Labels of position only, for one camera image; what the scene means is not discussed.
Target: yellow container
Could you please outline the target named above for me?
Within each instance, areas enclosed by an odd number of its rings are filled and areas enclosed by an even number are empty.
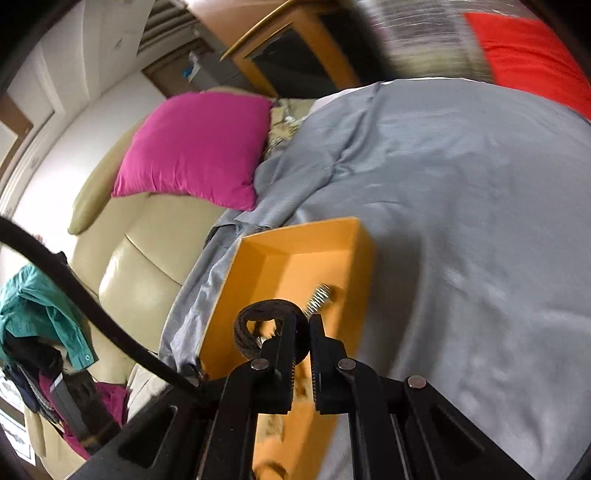
[[[289,300],[304,309],[321,283],[333,287],[333,304],[322,310],[326,335],[354,356],[367,306],[374,248],[357,218],[305,223],[257,233],[241,240],[217,300],[200,351],[212,378],[228,375],[246,359],[233,344],[233,323],[247,305]],[[310,375],[309,357],[302,363]],[[283,419],[283,439],[255,445],[253,467],[261,480],[313,479],[335,418],[320,416],[311,401],[295,401]]]

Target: screw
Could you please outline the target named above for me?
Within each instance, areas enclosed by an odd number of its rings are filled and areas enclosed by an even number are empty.
[[[266,358],[255,358],[251,362],[251,368],[257,371],[265,370],[269,368],[269,360],[267,360]]]
[[[357,366],[357,363],[352,358],[342,358],[336,365],[341,370],[353,370]]]
[[[408,377],[408,386],[410,388],[420,389],[424,388],[425,385],[427,385],[427,380],[420,375],[412,375],[411,377]]]

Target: beige leather sofa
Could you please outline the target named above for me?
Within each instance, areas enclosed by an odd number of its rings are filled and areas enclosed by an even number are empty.
[[[312,101],[296,100],[289,114],[305,116]],[[283,116],[277,109],[273,113],[275,120]],[[188,196],[141,193],[112,199],[119,166],[140,124],[111,148],[76,198],[68,232],[77,241],[69,263],[110,316],[157,352],[173,300],[224,208]],[[86,322],[83,329],[98,358],[91,374],[97,381],[127,384],[129,413],[135,413],[162,387],[160,379],[134,366],[92,324]],[[54,479],[82,465],[84,460],[47,421],[27,410],[25,422],[36,454]]]

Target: magenta cushion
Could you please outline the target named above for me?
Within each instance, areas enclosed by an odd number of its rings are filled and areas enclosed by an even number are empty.
[[[188,194],[252,210],[252,178],[269,132],[270,107],[264,98],[230,93],[172,97],[136,132],[112,196]]]

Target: teal shirt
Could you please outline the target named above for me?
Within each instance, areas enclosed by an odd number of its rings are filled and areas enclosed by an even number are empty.
[[[82,312],[35,265],[25,265],[0,290],[0,358],[4,332],[15,337],[39,336],[59,342],[76,370],[89,367],[95,356],[80,329]]]

